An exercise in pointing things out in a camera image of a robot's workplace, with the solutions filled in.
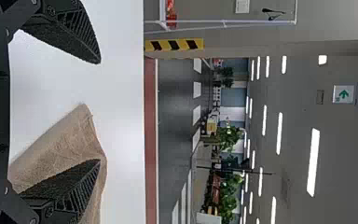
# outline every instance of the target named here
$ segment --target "floor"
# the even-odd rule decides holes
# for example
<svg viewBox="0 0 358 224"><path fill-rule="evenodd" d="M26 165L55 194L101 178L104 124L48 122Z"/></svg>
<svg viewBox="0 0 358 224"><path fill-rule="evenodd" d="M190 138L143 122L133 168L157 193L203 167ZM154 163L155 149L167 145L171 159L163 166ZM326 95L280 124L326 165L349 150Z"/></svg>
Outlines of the floor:
<svg viewBox="0 0 358 224"><path fill-rule="evenodd" d="M288 57L281 73L281 57L261 60L260 79L249 85L253 117L248 118L250 150L256 152L255 169L263 167L261 197L258 175L249 192L254 193L243 223L270 223L272 197L276 197L276 223L358 223L358 95L356 105L333 105L333 85L358 87L358 57L329 56L318 65L318 56ZM324 91L324 104L316 104L317 90ZM268 106L267 131L262 133L263 106ZM283 114L282 149L276 153L278 113ZM311 130L320 131L315 194L307 192Z"/></svg>
<svg viewBox="0 0 358 224"><path fill-rule="evenodd" d="M206 63L200 74L193 69L193 60L158 60L159 223L186 224L184 217L172 214L187 210L182 196L188 187L193 135L200 126L200 121L193 125L193 109L201 105L203 115L212 108L211 78ZM201 83L201 96L195 99L194 82Z"/></svg>

